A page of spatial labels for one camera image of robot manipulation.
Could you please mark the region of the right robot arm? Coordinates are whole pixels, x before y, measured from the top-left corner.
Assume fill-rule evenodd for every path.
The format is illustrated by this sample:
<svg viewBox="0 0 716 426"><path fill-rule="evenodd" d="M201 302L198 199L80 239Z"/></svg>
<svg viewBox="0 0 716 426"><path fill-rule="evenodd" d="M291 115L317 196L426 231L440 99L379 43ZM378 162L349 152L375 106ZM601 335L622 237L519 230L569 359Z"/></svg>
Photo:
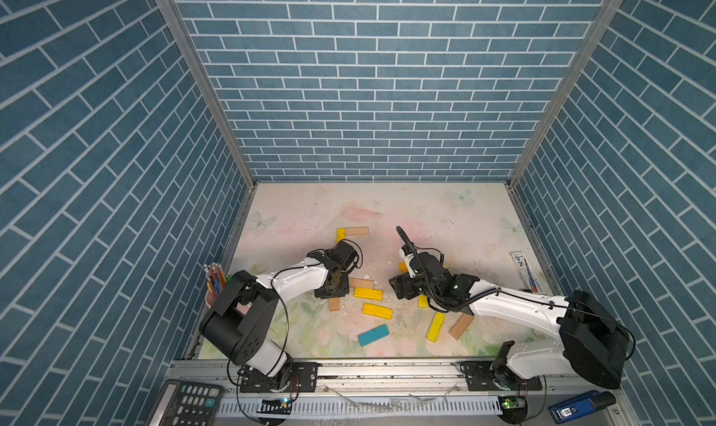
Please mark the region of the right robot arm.
<svg viewBox="0 0 716 426"><path fill-rule="evenodd" d="M621 385L635 338L593 297L575 290L568 297L504 288L470 274L453 274L429 252L400 250L406 272L391 278L400 299L424 295L432 310L516 323L545 336L518 345L503 342L490 367L505 388L543 375L576 375L604 389Z"/></svg>

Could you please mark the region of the tan wooden block diagonal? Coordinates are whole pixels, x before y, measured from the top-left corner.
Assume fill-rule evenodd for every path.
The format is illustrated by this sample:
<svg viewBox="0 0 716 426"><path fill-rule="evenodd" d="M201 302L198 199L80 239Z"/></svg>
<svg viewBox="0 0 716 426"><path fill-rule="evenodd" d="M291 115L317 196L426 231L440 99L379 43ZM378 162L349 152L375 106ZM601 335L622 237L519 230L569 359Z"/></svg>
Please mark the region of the tan wooden block diagonal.
<svg viewBox="0 0 716 426"><path fill-rule="evenodd" d="M333 297L328 300L329 310L331 312L340 311L340 298Z"/></svg>

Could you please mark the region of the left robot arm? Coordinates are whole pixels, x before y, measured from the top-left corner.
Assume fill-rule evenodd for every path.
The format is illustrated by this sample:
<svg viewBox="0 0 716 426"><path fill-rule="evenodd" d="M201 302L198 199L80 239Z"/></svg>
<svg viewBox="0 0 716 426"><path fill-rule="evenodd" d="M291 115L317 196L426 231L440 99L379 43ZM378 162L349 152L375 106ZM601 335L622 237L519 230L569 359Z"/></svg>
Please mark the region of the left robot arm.
<svg viewBox="0 0 716 426"><path fill-rule="evenodd" d="M270 390L285 388L294 379L293 358L285 345L268 339L276 310L286 310L289 301L305 293L318 299L345 297L350 273L362 264L360 246L342 239L274 273L239 271L206 312L199 331L231 364L257 371Z"/></svg>

